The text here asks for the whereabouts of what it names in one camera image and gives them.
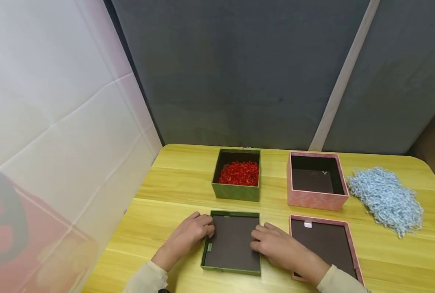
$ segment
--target gift box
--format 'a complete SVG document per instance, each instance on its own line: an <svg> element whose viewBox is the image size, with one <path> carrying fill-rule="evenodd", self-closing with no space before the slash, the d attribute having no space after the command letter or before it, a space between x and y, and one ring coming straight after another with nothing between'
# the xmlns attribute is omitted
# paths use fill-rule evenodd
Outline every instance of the gift box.
<svg viewBox="0 0 435 293"><path fill-rule="evenodd" d="M335 265L364 285L347 222L291 215L289 231L295 240L320 256L323 261ZM305 281L295 272L292 272L292 278Z"/></svg>
<svg viewBox="0 0 435 293"><path fill-rule="evenodd" d="M286 180L289 206L336 211L349 197L337 154L291 151Z"/></svg>
<svg viewBox="0 0 435 293"><path fill-rule="evenodd" d="M212 210L215 232L204 242L201 267L246 275L261 275L260 253L250 247L251 232L260 214Z"/></svg>
<svg viewBox="0 0 435 293"><path fill-rule="evenodd" d="M221 184L221 172L233 162L252 162L258 165L257 186ZM256 149L221 149L212 180L212 187L217 198L236 199L243 201L260 201L260 151Z"/></svg>

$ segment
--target white curtain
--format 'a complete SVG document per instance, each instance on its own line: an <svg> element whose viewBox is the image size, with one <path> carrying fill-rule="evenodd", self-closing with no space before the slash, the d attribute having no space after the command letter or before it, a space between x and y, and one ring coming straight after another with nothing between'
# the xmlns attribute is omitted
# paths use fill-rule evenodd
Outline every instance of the white curtain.
<svg viewBox="0 0 435 293"><path fill-rule="evenodd" d="M100 0L0 0L0 292L80 292L162 148Z"/></svg>

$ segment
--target person's left hand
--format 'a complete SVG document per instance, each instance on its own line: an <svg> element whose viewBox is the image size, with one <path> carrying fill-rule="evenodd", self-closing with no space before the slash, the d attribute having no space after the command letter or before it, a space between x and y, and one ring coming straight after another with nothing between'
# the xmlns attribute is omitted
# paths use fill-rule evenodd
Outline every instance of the person's left hand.
<svg viewBox="0 0 435 293"><path fill-rule="evenodd" d="M164 271L168 272L175 263L189 253L206 235L208 237L214 235L213 218L194 212L178 225L151 260Z"/></svg>

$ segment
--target gray curtain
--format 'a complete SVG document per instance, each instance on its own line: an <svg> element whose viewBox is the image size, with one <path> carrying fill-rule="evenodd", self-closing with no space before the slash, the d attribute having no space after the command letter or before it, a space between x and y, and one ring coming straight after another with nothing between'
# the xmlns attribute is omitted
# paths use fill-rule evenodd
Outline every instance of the gray curtain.
<svg viewBox="0 0 435 293"><path fill-rule="evenodd" d="M310 145L369 3L111 1L165 144L276 149ZM434 114L435 0L381 1L323 150L402 154Z"/></svg>
<svg viewBox="0 0 435 293"><path fill-rule="evenodd" d="M164 142L307 149L368 0L112 0Z"/></svg>
<svg viewBox="0 0 435 293"><path fill-rule="evenodd" d="M435 114L435 0L380 2L323 150L404 154Z"/></svg>

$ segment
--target sleeve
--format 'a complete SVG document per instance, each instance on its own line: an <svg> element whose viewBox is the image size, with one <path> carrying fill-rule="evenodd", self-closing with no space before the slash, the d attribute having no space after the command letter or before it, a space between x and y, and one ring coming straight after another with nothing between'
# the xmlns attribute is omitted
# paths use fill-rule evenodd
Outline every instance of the sleeve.
<svg viewBox="0 0 435 293"><path fill-rule="evenodd" d="M134 273L123 293L157 293L167 287L166 281L167 272L149 261Z"/></svg>
<svg viewBox="0 0 435 293"><path fill-rule="evenodd" d="M358 280L332 265L320 284L317 286L320 293L369 293Z"/></svg>

